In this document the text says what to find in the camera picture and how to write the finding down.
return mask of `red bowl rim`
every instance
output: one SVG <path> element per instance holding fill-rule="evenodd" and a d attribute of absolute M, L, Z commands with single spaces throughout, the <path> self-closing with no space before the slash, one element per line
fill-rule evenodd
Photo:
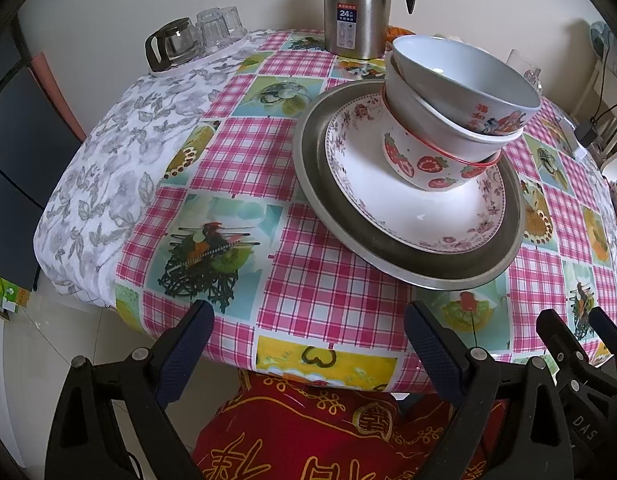
<path fill-rule="evenodd" d="M 414 132 L 410 131 L 406 126 L 404 126 L 401 123 L 401 121 L 397 117 L 395 117 L 395 114 L 393 113 L 393 109 L 390 107 L 390 104 L 388 103 L 388 100 L 386 99 L 386 85 L 384 85 L 382 87 L 381 95 L 382 95 L 382 101 L 384 102 L 384 106 L 386 107 L 388 112 L 391 114 L 393 119 L 400 126 L 402 126 L 402 128 L 405 129 L 405 131 L 407 131 L 409 134 L 411 134 L 413 137 L 415 137 L 415 139 L 419 140 L 419 142 L 421 142 L 421 143 L 425 144 L 426 146 L 428 146 L 431 150 L 435 150 L 436 152 L 441 153 L 442 155 L 446 156 L 447 158 L 451 158 L 452 160 L 456 160 L 457 162 L 461 162 L 462 164 L 466 164 L 467 166 L 473 166 L 475 168 L 490 168 L 491 166 L 494 166 L 495 164 L 499 163 L 499 160 L 501 159 L 501 154 L 503 153 L 503 150 L 501 150 L 501 149 L 498 151 L 498 155 L 495 158 L 495 160 L 492 160 L 490 162 L 468 162 L 467 160 L 462 160 L 461 158 L 457 158 L 455 155 L 451 155 L 450 153 L 446 153 L 444 150 L 439 149 L 434 144 L 431 144 L 430 142 L 428 142 L 428 141 L 418 137 L 417 134 L 415 134 Z"/>

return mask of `stack of bowls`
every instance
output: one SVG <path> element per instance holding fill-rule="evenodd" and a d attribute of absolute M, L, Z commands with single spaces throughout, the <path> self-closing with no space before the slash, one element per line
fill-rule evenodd
<path fill-rule="evenodd" d="M 414 186 L 459 187 L 499 162 L 541 108 L 526 79 L 452 40 L 403 36 L 386 56 L 384 155 Z M 431 188 L 431 171 L 438 173 Z"/>

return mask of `drinking glass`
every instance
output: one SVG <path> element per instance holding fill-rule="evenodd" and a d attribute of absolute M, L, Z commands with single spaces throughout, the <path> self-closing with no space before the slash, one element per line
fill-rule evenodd
<path fill-rule="evenodd" d="M 197 15 L 197 30 L 202 38 L 204 56 L 213 54 L 230 44 L 228 26 L 218 7 L 202 10 Z"/>
<path fill-rule="evenodd" d="M 543 86 L 539 80 L 539 73 L 542 71 L 535 63 L 528 60 L 518 50 L 511 50 L 508 61 L 506 62 L 515 72 L 518 72 L 524 76 L 524 79 L 528 81 L 533 88 L 537 90 L 539 95 L 542 94 Z"/>
<path fill-rule="evenodd" d="M 224 7 L 220 12 L 226 20 L 230 37 L 234 40 L 241 40 L 245 37 L 247 30 L 242 25 L 237 7 Z"/>

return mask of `thermos label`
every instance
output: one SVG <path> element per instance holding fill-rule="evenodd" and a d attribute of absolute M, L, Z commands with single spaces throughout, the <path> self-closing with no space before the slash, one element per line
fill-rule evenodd
<path fill-rule="evenodd" d="M 357 6 L 337 4 L 337 46 L 355 48 L 357 33 Z"/>

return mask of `metal bolt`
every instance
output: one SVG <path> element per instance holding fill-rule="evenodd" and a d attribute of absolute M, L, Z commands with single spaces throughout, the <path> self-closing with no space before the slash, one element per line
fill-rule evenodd
<path fill-rule="evenodd" d="M 470 351 L 470 355 L 473 357 L 473 359 L 476 359 L 477 361 L 485 361 L 488 357 L 486 350 L 484 350 L 483 348 L 479 348 L 479 346 L 473 348 Z"/>
<path fill-rule="evenodd" d="M 82 366 L 84 366 L 86 364 L 86 357 L 84 357 L 83 355 L 78 355 L 75 356 L 71 359 L 70 365 L 73 368 L 81 368 Z"/>
<path fill-rule="evenodd" d="M 136 348 L 130 356 L 135 361 L 143 361 L 148 357 L 148 348 Z"/>
<path fill-rule="evenodd" d="M 546 361 L 544 361 L 541 357 L 535 356 L 530 360 L 530 362 L 533 363 L 535 368 L 539 368 L 540 370 L 546 368 Z"/>

